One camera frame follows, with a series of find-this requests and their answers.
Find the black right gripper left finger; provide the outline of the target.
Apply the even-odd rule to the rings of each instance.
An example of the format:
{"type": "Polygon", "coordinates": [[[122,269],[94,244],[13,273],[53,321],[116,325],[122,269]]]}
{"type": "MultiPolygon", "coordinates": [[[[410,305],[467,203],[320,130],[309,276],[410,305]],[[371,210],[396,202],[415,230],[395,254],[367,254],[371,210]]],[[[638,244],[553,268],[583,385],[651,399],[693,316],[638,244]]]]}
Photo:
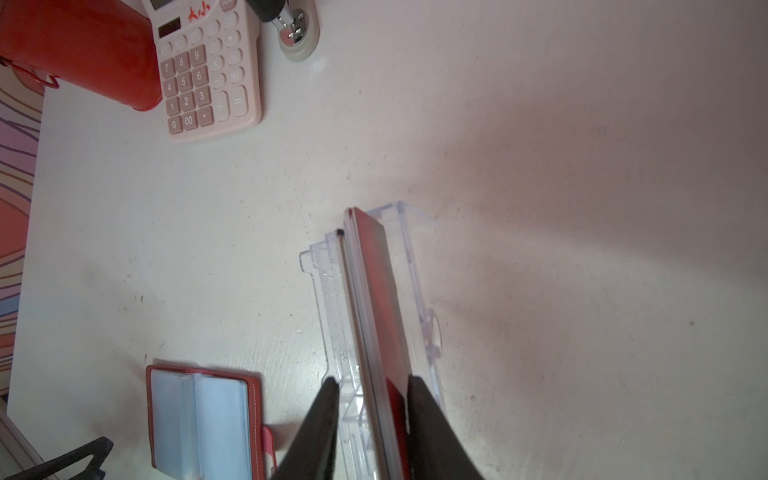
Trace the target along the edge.
{"type": "Polygon", "coordinates": [[[327,377],[272,479],[333,479],[340,387],[327,377]]]}

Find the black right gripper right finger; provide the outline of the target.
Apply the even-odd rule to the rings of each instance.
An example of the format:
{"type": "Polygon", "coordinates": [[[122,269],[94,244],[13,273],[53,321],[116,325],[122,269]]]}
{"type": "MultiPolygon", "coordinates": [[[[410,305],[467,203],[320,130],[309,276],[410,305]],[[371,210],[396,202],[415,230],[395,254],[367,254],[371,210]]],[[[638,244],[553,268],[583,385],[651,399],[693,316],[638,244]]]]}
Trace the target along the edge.
{"type": "Polygon", "coordinates": [[[407,418],[412,479],[482,479],[426,383],[414,375],[408,378],[407,418]]]}

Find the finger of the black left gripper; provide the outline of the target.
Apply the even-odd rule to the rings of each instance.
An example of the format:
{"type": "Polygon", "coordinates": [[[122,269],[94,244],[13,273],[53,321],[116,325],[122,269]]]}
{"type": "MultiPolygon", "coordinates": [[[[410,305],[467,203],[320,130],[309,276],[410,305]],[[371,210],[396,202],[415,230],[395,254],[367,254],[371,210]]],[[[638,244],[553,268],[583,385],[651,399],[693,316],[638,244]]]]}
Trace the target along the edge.
{"type": "Polygon", "coordinates": [[[10,475],[7,477],[7,480],[49,479],[86,457],[90,457],[90,462],[81,472],[71,477],[71,480],[103,480],[106,472],[101,467],[112,451],[113,446],[113,441],[107,437],[100,437],[53,460],[10,475]]]}

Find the red leather card holder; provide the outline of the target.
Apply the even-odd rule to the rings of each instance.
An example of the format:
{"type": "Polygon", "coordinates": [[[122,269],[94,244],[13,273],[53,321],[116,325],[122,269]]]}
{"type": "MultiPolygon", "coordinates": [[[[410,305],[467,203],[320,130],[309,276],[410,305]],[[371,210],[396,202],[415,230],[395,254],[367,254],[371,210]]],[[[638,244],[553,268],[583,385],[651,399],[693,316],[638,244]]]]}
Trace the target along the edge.
{"type": "Polygon", "coordinates": [[[177,365],[146,368],[153,468],[173,479],[267,479],[277,469],[251,373],[177,365]]]}

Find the black VIP credit card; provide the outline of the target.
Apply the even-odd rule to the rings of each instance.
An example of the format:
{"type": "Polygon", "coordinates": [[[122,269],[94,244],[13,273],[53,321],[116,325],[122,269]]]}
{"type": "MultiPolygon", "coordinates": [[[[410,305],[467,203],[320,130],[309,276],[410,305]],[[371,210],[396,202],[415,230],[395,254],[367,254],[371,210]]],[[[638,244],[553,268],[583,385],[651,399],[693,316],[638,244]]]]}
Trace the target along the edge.
{"type": "Polygon", "coordinates": [[[412,364],[388,228],[399,205],[344,212],[337,232],[351,331],[351,391],[340,413],[350,479],[410,479],[406,390],[412,364]]]}

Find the clear acrylic card stand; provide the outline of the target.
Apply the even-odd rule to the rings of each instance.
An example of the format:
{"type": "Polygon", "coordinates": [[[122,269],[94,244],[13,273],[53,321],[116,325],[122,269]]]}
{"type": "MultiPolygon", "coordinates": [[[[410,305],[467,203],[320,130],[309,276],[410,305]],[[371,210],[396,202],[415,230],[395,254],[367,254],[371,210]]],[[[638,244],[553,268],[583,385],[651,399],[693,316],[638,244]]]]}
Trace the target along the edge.
{"type": "Polygon", "coordinates": [[[442,405],[442,335],[421,288],[414,238],[432,220],[398,201],[350,208],[299,256],[313,283],[326,376],[340,388],[337,479],[405,479],[408,379],[442,405]]]}

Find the red metal pen bucket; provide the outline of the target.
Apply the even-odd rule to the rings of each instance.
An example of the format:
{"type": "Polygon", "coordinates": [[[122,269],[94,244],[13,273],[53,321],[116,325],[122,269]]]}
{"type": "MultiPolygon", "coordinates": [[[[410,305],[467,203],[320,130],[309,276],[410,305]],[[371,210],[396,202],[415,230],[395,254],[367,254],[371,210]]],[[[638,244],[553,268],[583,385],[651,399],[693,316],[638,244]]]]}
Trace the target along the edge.
{"type": "Polygon", "coordinates": [[[122,1],[3,1],[1,64],[137,111],[163,98],[150,20],[122,1]]]}

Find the pink desk calculator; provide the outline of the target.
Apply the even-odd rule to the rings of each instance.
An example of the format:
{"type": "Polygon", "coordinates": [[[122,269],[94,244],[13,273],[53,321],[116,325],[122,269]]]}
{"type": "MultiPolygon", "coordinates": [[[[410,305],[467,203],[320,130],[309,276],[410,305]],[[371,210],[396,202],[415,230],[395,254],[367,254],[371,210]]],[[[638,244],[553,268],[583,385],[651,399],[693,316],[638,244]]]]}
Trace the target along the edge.
{"type": "Polygon", "coordinates": [[[242,0],[144,0],[167,129],[177,142],[238,132],[262,118],[261,22],[242,0]]]}

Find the grey black stapler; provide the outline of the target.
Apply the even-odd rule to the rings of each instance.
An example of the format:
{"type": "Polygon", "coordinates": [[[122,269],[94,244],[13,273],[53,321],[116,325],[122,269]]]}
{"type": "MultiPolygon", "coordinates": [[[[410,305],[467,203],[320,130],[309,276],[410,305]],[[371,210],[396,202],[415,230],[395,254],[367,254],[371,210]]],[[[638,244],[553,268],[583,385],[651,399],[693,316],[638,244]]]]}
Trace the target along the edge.
{"type": "Polygon", "coordinates": [[[247,0],[262,23],[273,25],[279,45],[288,60],[298,63],[309,58],[320,38],[315,0],[247,0]]]}

